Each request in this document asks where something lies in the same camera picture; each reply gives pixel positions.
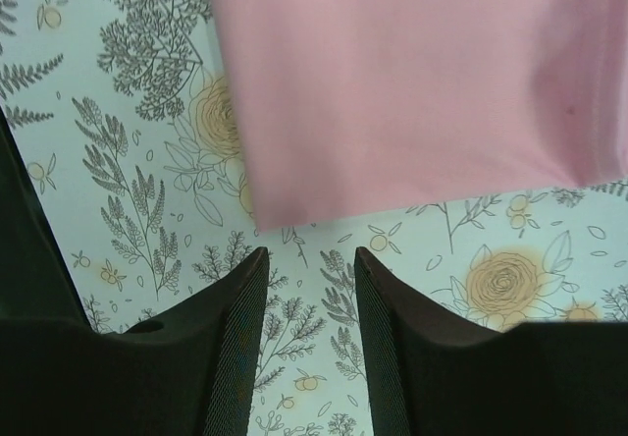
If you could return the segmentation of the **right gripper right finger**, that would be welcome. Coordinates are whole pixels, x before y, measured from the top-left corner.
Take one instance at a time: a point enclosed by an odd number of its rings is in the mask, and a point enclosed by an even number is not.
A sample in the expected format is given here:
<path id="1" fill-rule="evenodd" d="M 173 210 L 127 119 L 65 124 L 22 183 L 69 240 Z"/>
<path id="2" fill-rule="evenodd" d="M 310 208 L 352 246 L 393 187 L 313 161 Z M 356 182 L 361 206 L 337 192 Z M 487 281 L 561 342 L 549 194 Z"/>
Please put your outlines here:
<path id="1" fill-rule="evenodd" d="M 364 247 L 354 273 L 375 434 L 626 433 L 624 323 L 500 333 L 409 287 Z"/>

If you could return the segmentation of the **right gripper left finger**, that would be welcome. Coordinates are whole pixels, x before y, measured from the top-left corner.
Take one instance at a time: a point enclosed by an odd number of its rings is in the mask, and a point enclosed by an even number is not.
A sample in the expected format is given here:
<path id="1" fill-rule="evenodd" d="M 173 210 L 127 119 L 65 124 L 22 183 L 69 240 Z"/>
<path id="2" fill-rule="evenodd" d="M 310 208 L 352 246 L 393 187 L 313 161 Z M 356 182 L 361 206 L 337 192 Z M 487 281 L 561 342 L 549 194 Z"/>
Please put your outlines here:
<path id="1" fill-rule="evenodd" d="M 1 431 L 243 435 L 269 282 L 252 251 L 127 332 L 95 332 L 8 127 L 1 130 Z"/>

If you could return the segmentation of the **pink t-shirt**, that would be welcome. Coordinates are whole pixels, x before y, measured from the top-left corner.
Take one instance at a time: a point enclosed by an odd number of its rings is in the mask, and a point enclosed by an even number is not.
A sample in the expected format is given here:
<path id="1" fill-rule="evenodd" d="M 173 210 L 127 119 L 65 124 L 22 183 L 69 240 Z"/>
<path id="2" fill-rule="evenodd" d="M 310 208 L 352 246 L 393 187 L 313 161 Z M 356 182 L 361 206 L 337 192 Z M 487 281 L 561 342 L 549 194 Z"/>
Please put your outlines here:
<path id="1" fill-rule="evenodd" d="M 627 0 L 211 0 L 261 231 L 627 174 Z"/>

